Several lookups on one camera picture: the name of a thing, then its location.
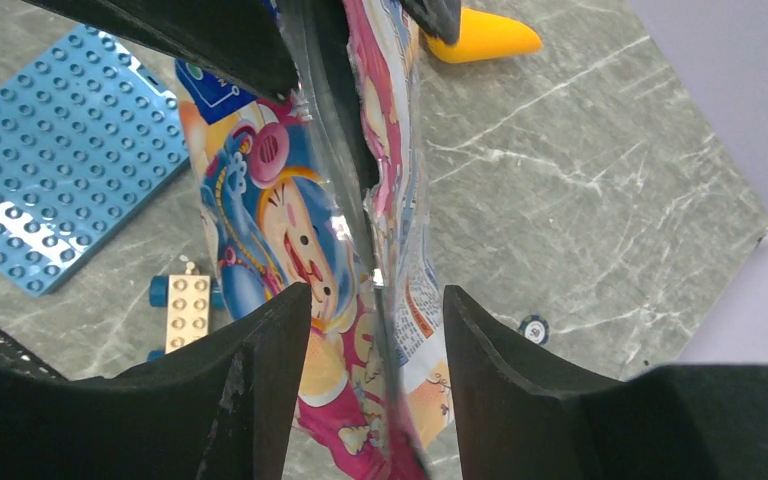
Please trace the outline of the pink pet food bag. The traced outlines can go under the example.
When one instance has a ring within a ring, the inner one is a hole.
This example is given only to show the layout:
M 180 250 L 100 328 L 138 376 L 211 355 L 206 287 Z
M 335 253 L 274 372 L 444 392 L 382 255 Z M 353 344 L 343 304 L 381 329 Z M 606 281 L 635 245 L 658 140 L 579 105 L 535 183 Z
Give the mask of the pink pet food bag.
M 419 28 L 399 1 L 270 1 L 300 83 L 275 103 L 177 60 L 226 308 L 311 289 L 296 426 L 354 479 L 425 479 L 452 421 L 428 255 Z

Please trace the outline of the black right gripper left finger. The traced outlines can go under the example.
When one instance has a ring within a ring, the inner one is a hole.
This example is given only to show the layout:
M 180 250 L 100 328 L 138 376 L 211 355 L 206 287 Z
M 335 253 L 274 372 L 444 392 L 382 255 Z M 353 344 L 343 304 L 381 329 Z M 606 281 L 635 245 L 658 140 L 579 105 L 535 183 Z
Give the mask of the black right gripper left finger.
M 0 368 L 0 479 L 278 479 L 310 328 L 294 284 L 112 377 Z

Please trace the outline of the yellow plastic scoop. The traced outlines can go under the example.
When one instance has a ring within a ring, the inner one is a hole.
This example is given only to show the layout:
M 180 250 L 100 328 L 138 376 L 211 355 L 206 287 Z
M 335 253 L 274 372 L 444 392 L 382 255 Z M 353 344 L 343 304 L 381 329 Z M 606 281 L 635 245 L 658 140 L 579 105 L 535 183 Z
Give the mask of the yellow plastic scoop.
M 447 45 L 424 33 L 430 52 L 448 64 L 464 64 L 533 54 L 542 48 L 538 33 L 518 20 L 461 8 L 458 41 Z

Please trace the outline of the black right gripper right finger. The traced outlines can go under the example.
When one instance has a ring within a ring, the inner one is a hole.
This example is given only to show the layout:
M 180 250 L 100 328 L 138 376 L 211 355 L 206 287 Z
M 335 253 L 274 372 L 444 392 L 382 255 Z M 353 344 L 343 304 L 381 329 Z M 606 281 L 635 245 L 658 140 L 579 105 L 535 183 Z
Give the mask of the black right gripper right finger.
M 466 479 L 768 479 L 768 365 L 577 366 L 444 291 Z

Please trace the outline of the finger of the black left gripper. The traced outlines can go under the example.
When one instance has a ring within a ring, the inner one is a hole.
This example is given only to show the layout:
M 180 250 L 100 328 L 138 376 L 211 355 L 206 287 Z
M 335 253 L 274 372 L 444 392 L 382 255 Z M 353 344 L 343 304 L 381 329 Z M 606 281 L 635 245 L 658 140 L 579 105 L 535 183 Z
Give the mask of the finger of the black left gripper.
M 285 100 L 297 67 L 271 1 L 30 0 L 76 22 L 201 67 L 260 97 Z
M 461 0 L 400 0 L 400 4 L 426 34 L 446 45 L 458 42 Z

